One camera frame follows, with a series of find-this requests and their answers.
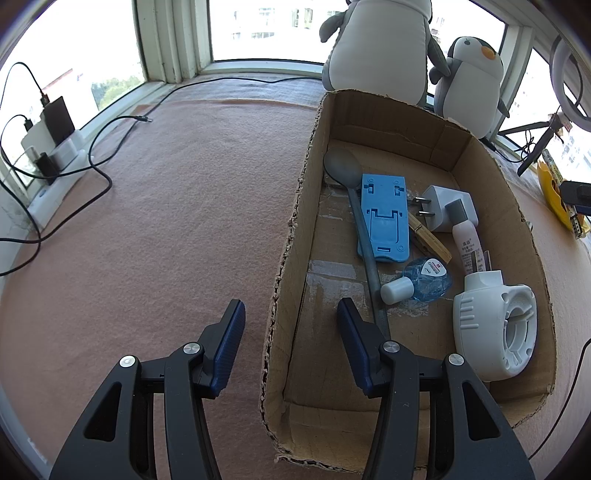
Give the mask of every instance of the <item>cardboard box flap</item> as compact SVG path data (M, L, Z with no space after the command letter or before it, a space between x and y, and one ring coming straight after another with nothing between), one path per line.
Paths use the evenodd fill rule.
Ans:
M472 137L459 125L442 121L419 107L357 90L336 95L331 136L447 171Z

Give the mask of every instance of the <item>cardboard box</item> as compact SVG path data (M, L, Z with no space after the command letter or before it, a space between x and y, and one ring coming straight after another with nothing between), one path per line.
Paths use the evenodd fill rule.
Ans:
M515 426L540 408L554 385L556 343L544 270L523 215L495 161L462 127L415 106L368 93L328 93L320 106L295 194L290 232L267 325L261 411L279 456L295 463L363 471L379 410L355 385L336 326L336 306L352 297L371 321L363 261L346 191L327 181L323 156L351 150L364 173L404 176L419 195L429 185L469 192L478 233L507 285L526 284L536 296L538 333L525 371L490 384ZM407 300L388 311L392 338L418 355L443 359L455 351L453 297L463 291L451 234L438 233L454 255L453 287L429 304ZM411 258L422 257L416 248ZM379 264L382 283L403 264ZM421 393L417 466L427 463L428 394Z

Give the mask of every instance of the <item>blue liquid bottle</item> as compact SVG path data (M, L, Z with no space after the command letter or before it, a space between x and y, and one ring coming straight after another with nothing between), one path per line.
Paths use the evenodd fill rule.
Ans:
M402 277L382 286L382 300L392 305L406 299L433 301L452 286L452 277L442 262L435 258L419 258L410 262Z

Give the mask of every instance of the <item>small plastic bottle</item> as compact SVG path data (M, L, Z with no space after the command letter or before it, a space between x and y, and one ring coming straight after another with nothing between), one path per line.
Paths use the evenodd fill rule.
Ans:
M406 299L433 301L452 286L452 277L442 262L435 258L419 258L410 262L402 277L382 286L382 300L392 305Z
M474 272L486 271L484 254L480 245L480 239L476 233L476 227L468 220L464 204L461 199L445 205L449 219L452 222L452 235L460 251L464 272L469 275Z

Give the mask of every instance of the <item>tree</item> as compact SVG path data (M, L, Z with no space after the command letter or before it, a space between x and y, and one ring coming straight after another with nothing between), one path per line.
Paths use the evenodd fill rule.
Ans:
M126 80L113 78L102 83L93 83L90 89L96 106L102 110L141 83L139 78L132 75Z

